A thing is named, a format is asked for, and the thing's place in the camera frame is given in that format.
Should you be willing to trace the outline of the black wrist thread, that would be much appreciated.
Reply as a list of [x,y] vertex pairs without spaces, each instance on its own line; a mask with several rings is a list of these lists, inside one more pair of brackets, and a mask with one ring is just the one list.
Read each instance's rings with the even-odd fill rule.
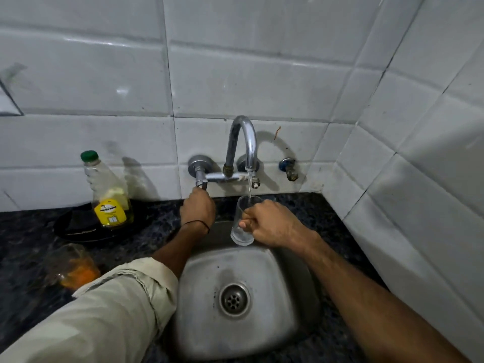
[[183,229],[189,229],[193,232],[198,232],[203,235],[207,235],[210,232],[210,226],[203,220],[191,220],[182,225]]

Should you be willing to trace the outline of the person's right forearm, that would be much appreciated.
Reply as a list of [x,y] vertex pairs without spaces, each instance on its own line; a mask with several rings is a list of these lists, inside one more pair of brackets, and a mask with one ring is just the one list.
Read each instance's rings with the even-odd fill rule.
[[299,253],[373,363],[470,363],[395,295],[338,255],[315,231]]

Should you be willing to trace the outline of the metal sink drain strainer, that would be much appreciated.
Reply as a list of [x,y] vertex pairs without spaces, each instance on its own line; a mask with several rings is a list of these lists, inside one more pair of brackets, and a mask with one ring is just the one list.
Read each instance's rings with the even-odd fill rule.
[[252,298],[244,283],[232,282],[221,287],[218,303],[223,316],[241,319],[250,312]]

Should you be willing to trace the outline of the black round plate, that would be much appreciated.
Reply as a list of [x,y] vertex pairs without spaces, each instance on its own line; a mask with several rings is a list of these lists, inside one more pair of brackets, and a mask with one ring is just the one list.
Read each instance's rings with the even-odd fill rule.
[[91,203],[71,208],[61,215],[53,224],[54,234],[70,243],[87,247],[123,241],[135,236],[154,219],[153,209],[149,203],[133,200],[134,220],[127,225],[114,228],[103,227],[94,214]]

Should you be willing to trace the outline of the clear container with orange liquid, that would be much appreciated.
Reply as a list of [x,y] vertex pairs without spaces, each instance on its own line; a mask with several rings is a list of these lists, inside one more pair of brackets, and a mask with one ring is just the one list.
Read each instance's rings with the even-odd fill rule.
[[49,285],[76,291],[101,276],[88,251],[79,244],[66,244],[45,258],[46,281]]

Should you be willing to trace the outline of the person's left hand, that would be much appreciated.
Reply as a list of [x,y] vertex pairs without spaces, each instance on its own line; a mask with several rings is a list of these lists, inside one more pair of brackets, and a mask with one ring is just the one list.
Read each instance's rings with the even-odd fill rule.
[[211,229],[215,218],[215,202],[210,196],[209,198],[186,198],[180,208],[181,228],[188,221],[203,220]]

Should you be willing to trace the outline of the chrome wall faucet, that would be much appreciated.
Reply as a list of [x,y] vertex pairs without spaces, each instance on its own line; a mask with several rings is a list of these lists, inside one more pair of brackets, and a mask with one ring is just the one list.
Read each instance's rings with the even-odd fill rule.
[[[245,139],[245,160],[243,171],[235,171],[235,152],[239,133],[243,131]],[[208,183],[247,182],[250,189],[258,189],[260,180],[256,175],[258,170],[257,136],[251,120],[237,116],[231,125],[227,145],[227,155],[222,170],[214,171],[215,162],[205,155],[195,155],[188,161],[188,171],[195,179],[195,186],[206,190]]]

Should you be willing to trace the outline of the person's left forearm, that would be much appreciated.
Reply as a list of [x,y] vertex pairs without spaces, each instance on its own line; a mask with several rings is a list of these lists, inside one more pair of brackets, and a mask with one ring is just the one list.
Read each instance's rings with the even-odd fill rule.
[[173,239],[152,254],[152,258],[162,263],[179,279],[191,256],[193,247],[206,235],[179,228]]

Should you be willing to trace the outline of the clear drinking glass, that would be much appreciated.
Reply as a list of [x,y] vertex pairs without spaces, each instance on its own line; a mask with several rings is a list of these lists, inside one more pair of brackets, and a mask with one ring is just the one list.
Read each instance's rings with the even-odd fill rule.
[[235,208],[235,216],[230,232],[231,239],[239,246],[248,246],[254,242],[254,237],[251,233],[245,232],[239,223],[242,220],[243,213],[246,209],[254,206],[257,203],[261,203],[262,199],[256,195],[244,195],[241,196]]

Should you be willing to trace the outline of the stainless steel sink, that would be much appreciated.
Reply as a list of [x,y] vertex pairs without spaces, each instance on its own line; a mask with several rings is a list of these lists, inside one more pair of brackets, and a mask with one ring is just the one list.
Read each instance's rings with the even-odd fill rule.
[[[194,247],[179,279],[178,306],[163,337],[171,361],[210,361],[267,353],[301,340],[321,322],[321,288],[293,252],[233,243],[217,222]],[[221,314],[222,286],[242,282],[252,303],[241,319]]]

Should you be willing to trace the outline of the person's right hand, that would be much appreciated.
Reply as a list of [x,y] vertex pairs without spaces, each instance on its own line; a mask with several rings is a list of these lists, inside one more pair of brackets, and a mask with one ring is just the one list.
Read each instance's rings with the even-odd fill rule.
[[248,233],[270,247],[283,247],[299,254],[322,241],[317,232],[304,226],[287,207],[272,200],[263,200],[246,209],[242,219],[254,219],[255,231]]

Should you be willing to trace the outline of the dish soap bottle green cap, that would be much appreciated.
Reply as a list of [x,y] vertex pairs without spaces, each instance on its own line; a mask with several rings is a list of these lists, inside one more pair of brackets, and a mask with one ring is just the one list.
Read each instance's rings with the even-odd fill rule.
[[92,207],[101,226],[117,228],[131,224],[133,208],[121,179],[101,161],[96,151],[84,151],[80,157],[93,193]]

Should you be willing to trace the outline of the beige shirt sleeve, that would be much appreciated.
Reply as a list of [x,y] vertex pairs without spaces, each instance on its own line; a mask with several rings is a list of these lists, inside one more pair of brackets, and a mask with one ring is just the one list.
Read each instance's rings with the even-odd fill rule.
[[26,332],[0,363],[142,363],[177,307],[178,278],[151,257],[120,265]]

